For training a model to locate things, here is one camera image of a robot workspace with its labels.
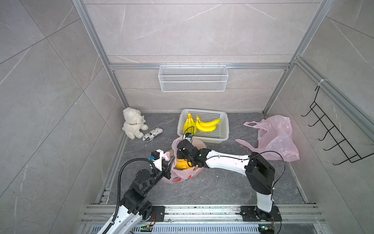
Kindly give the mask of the plain pink plastic bag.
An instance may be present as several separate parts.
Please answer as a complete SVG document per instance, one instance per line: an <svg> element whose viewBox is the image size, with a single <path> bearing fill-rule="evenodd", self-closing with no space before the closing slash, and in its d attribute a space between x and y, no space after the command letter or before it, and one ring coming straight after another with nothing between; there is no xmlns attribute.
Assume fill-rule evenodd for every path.
<svg viewBox="0 0 374 234"><path fill-rule="evenodd" d="M253 147L242 139L236 139L236 142L250 151L260 153L266 160L294 162L300 159L299 150L293 141L289 117L275 115L260 122L245 122L244 126L258 130L258 147Z"/></svg>

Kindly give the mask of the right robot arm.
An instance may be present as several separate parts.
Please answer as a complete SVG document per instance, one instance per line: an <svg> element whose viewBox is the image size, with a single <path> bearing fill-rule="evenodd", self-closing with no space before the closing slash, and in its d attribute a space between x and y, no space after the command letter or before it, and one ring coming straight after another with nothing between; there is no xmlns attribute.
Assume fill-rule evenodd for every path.
<svg viewBox="0 0 374 234"><path fill-rule="evenodd" d="M257 204L241 206L243 221L282 221L280 211L273 201L275 168L261 154L253 152L251 155L236 156L207 148L198 149L191 144L179 144L177 156L198 168L219 168L246 176L256 192Z"/></svg>

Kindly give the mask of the orange-yellow banana bunch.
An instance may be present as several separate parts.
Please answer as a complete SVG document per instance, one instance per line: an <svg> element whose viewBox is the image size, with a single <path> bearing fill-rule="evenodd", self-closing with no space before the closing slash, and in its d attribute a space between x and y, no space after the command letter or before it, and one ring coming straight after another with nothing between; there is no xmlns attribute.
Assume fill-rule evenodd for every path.
<svg viewBox="0 0 374 234"><path fill-rule="evenodd" d="M176 160L176 166L175 166L176 170L183 171L191 167L193 167L192 164L186 160L182 160L182 159Z"/></svg>

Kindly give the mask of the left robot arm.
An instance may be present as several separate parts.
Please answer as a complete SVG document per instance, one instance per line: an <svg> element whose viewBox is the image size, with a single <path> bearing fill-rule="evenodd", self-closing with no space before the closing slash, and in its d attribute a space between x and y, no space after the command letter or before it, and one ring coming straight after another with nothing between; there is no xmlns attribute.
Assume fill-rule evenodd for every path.
<svg viewBox="0 0 374 234"><path fill-rule="evenodd" d="M171 166L175 157L169 160L150 160L146 158L132 159L120 169L117 185L117 202L111 218L100 229L100 234L129 234L132 229L152 215L153 204L147 198L149 191L162 179L170 178ZM129 189L121 195L121 179L124 169L136 161L145 161L151 166L151 171L142 169L137 172Z"/></svg>

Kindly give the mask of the pink printed plastic bag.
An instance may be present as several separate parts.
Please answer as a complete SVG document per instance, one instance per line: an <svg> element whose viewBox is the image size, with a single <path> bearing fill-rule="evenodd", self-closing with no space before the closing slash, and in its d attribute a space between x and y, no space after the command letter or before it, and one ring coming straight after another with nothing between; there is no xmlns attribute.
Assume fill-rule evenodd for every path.
<svg viewBox="0 0 374 234"><path fill-rule="evenodd" d="M177 156L177 151L178 151L177 145L181 141L182 141L182 137L179 137L175 139L172 143L172 150L173 150L174 156ZM195 146L199 150L202 148L207 148L206 145L199 139L193 138L192 145ZM172 168L170 171L170 174L171 174L170 179L163 177L161 181L164 183L169 183L169 184L183 182L190 178L194 178L198 176L204 170L204 168L198 168L195 166L190 167L190 166L192 166L190 162L187 162L184 159L178 159L176 157L175 161L172 164Z"/></svg>

